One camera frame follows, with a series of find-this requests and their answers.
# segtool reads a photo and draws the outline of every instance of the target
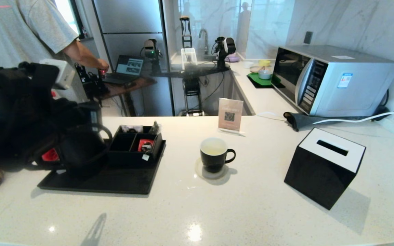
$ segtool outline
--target oven mitt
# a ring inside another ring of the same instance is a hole
[[[365,116],[362,117],[330,117],[330,118],[323,118],[323,117],[315,117],[315,116],[309,116],[309,115],[304,115],[304,114],[299,114],[299,113],[291,113],[291,112],[285,112],[284,117],[287,119],[288,123],[291,124],[291,127],[293,130],[296,132],[299,131],[299,129],[305,127],[305,126],[310,126],[315,122],[321,121],[321,120],[327,120],[327,119],[341,119],[341,120],[361,120],[366,118]],[[338,121],[334,122],[323,122],[320,124],[335,124],[335,123],[340,123]]]

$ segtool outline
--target mug handle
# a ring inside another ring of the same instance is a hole
[[[236,152],[235,152],[235,150],[233,150],[233,149],[228,149],[228,150],[226,151],[226,156],[227,156],[227,153],[229,153],[229,152],[232,152],[232,153],[233,153],[233,157],[232,157],[230,160],[226,160],[225,163],[230,163],[230,162],[232,162],[233,160],[235,160],[235,157],[236,157]]]

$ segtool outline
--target faucet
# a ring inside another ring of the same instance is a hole
[[[200,29],[200,33],[198,34],[198,38],[201,39],[201,33],[205,33],[205,55],[208,54],[208,31],[206,29],[202,28]]]

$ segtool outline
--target microwave control panel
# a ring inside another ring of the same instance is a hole
[[[317,92],[322,84],[327,68],[328,64],[314,60],[310,76],[308,77],[308,82],[306,83],[306,88],[303,91],[302,101],[300,103],[300,108],[308,114],[310,113],[311,107],[316,99]]]

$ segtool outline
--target countertop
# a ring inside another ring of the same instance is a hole
[[[328,211],[283,180],[309,129],[243,117],[244,136],[217,131],[217,117],[103,118],[162,125],[167,140],[149,195],[41,190],[47,171],[8,174],[0,187],[0,242],[10,245],[366,245],[394,241],[394,135],[364,122],[321,127],[366,146],[358,175]],[[199,143],[236,150],[218,181],[195,174]]]

